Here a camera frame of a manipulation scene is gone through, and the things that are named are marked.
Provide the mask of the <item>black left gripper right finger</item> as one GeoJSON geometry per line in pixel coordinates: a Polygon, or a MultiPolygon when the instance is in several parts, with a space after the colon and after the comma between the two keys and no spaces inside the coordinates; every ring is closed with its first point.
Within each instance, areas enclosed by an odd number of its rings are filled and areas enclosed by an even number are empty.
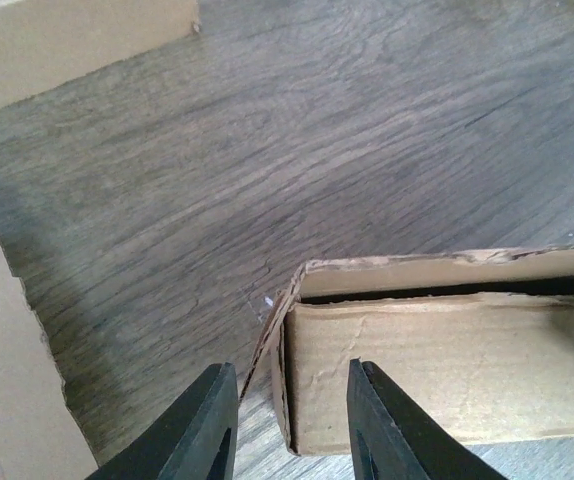
{"type": "Polygon", "coordinates": [[[501,479],[376,363],[349,364],[347,415],[357,479],[501,479]]]}

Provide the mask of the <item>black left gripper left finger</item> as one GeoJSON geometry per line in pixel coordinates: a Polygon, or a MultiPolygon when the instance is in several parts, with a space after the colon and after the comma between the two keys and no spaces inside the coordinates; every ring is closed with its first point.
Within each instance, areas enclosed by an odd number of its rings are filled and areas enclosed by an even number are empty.
{"type": "Polygon", "coordinates": [[[211,364],[91,479],[231,479],[238,429],[235,367],[211,364]]]}

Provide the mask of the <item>small brown cardboard box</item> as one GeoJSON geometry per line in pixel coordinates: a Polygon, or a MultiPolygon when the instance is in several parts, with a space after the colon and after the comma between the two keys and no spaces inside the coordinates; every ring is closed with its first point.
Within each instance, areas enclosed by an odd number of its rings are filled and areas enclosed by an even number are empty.
{"type": "Polygon", "coordinates": [[[574,437],[574,246],[303,263],[250,364],[290,452],[348,452],[353,359],[462,443],[574,437]]]}

